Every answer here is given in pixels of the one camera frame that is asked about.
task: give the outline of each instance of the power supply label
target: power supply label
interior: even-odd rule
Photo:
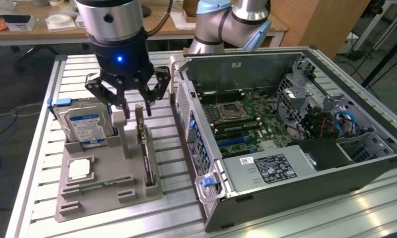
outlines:
[[[254,159],[254,164],[266,183],[278,182],[297,177],[283,154]]]

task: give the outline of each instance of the aluminum work table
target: aluminum work table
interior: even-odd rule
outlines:
[[[169,55],[181,52],[150,53],[154,66],[169,64]],[[319,60],[345,81],[375,110],[375,99],[362,91],[345,72],[313,50]],[[361,190],[311,203],[215,233],[203,232],[198,201],[187,174],[187,167],[171,116],[167,94],[151,107],[153,116],[145,118],[153,131],[163,197],[130,207],[119,208],[83,218],[54,221],[55,196],[63,150],[63,132],[46,110],[46,99],[85,98],[85,75],[98,71],[94,55],[57,56],[46,89],[29,157],[17,193],[6,237],[90,238],[343,238],[382,237],[397,232],[397,169],[385,173]],[[323,75],[315,72],[315,81],[330,92],[333,87]],[[137,91],[125,92],[129,107],[142,102]],[[397,117],[385,115],[394,124]],[[134,117],[125,129],[134,128]]]

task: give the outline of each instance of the cpu socket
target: cpu socket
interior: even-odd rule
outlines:
[[[223,120],[234,120],[247,117],[239,102],[218,104],[215,107]]]

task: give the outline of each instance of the hard drive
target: hard drive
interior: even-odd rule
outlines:
[[[66,142],[79,142],[82,148],[106,145],[114,135],[110,108],[98,99],[58,99],[51,107]]]

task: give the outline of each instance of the white box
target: white box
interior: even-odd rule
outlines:
[[[338,54],[349,53],[349,51],[351,50],[351,46],[355,44],[357,40],[358,40],[358,36],[350,32],[343,41],[343,45],[339,48]]]
[[[77,19],[74,20],[74,24],[75,24],[77,28],[85,29],[83,19],[82,19],[81,15],[77,16]]]
[[[35,20],[29,15],[3,15],[3,20],[9,31],[31,31]]]
[[[45,19],[46,28],[49,32],[59,32],[59,31],[69,31],[75,30],[77,26],[74,25],[73,19],[62,14],[55,14],[49,16]]]

